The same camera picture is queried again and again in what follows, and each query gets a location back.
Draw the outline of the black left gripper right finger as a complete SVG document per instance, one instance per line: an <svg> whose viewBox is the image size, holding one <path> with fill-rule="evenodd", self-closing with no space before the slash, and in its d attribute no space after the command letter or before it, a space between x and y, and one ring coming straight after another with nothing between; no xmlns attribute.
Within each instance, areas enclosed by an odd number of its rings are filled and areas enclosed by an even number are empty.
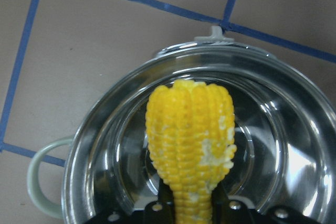
<svg viewBox="0 0 336 224"><path fill-rule="evenodd" d="M249 208L244 201L230 199L223 183L218 183L212 191L213 223L318 223L287 206L273 206L262 214Z"/></svg>

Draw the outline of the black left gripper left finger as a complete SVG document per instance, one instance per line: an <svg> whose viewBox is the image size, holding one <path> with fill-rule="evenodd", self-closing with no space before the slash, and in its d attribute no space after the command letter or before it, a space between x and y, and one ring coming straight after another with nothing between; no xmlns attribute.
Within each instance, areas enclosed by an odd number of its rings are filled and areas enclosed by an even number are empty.
<svg viewBox="0 0 336 224"><path fill-rule="evenodd" d="M109 208L86 223L174 223L173 194L163 180L159 182L157 200L148 203L143 210L127 215L122 210Z"/></svg>

